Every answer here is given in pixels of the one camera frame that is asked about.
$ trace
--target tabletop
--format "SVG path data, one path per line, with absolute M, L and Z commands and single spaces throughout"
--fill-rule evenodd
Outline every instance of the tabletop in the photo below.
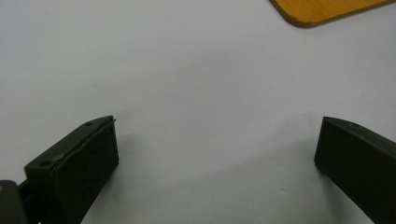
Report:
M 372 223 L 314 155 L 323 116 L 396 140 L 395 38 L 396 5 L 300 29 L 269 1 L 2 1 L 0 178 L 113 115 L 84 224 Z

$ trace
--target black plastic part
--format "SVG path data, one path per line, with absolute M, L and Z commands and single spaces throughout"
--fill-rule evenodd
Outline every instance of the black plastic part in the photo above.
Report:
M 81 223 L 119 163 L 114 119 L 86 122 L 25 166 L 18 187 L 0 182 L 1 224 Z
M 396 223 L 396 143 L 325 117 L 315 162 L 374 223 Z

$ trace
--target wooden board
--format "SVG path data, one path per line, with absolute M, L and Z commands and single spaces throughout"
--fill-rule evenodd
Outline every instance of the wooden board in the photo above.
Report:
M 313 27 L 396 0 L 270 0 L 282 17 L 298 27 Z

